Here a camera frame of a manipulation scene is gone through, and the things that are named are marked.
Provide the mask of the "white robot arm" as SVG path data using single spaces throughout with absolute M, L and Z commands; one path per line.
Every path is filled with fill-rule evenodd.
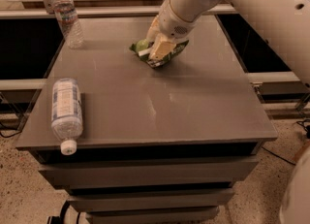
M 146 35 L 159 63 L 222 0 L 165 0 Z M 310 85 L 310 5 L 307 0 L 225 0 L 305 85 Z

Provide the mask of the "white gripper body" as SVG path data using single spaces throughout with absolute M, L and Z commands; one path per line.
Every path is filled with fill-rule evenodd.
M 196 25 L 198 15 L 184 6 L 177 9 L 175 0 L 165 0 L 160 7 L 158 18 L 159 30 L 170 39 L 184 40 Z

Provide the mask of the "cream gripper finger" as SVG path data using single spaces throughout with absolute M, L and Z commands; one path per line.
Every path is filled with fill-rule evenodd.
M 147 31 L 146 40 L 149 43 L 154 43 L 159 33 L 160 33 L 159 21 L 158 21 L 158 17 L 155 16 Z
M 176 43 L 171 41 L 157 40 L 150 51 L 149 58 L 152 60 L 161 60 L 173 51 L 175 47 Z

